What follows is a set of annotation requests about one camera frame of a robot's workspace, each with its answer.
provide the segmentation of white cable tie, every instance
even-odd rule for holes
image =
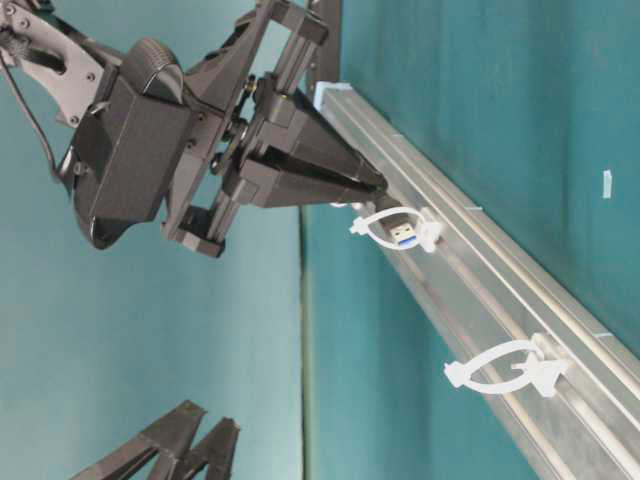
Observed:
[[[525,363],[512,365],[513,370],[522,370],[519,377],[496,384],[479,383],[471,380],[471,376],[481,368],[505,355],[515,352],[529,352]],[[497,345],[481,353],[468,363],[453,362],[445,364],[444,373],[455,388],[462,385],[478,393],[486,395],[507,395],[533,385],[545,398],[556,394],[555,385],[560,375],[566,373],[569,362],[566,360],[543,360],[544,353],[532,340],[514,340]]]
[[[371,230],[372,224],[377,223],[387,217],[402,214],[414,215],[418,217],[418,222],[415,228],[416,239],[414,241],[409,242],[405,245],[398,245],[396,243],[384,240]],[[353,226],[351,227],[350,232],[352,234],[358,235],[369,235],[378,245],[384,248],[388,248],[389,250],[404,251],[415,248],[418,245],[422,245],[427,252],[433,253],[436,250],[436,243],[440,239],[440,234],[442,233],[442,224],[440,224],[439,222],[427,221],[425,215],[423,215],[422,212],[419,212],[415,208],[394,207],[387,210],[382,210],[366,218],[356,218],[353,222]]]

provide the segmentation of screw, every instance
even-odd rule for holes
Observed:
[[[82,162],[78,162],[73,166],[73,173],[77,177],[81,177],[89,171],[89,167]]]

